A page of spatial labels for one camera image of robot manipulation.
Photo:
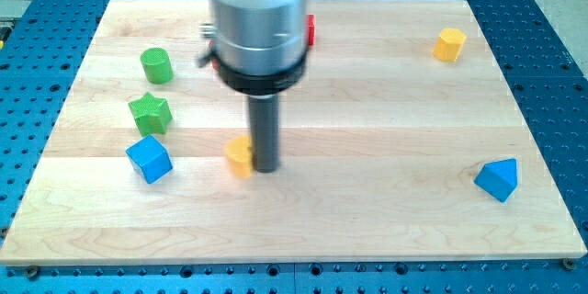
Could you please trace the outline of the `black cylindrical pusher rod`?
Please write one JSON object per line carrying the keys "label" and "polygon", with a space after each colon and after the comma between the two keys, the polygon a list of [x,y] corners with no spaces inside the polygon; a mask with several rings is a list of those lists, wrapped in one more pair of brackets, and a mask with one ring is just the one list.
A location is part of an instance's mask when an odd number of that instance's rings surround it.
{"label": "black cylindrical pusher rod", "polygon": [[278,95],[248,96],[253,166],[260,173],[272,173],[279,167],[278,111]]}

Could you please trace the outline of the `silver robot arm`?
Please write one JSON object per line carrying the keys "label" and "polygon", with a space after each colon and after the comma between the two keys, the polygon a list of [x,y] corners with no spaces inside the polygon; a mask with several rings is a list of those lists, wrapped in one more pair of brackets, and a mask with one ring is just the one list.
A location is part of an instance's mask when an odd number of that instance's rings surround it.
{"label": "silver robot arm", "polygon": [[247,97],[254,170],[279,167],[279,95],[303,76],[307,0],[209,0],[211,41],[199,65],[216,64],[220,79]]}

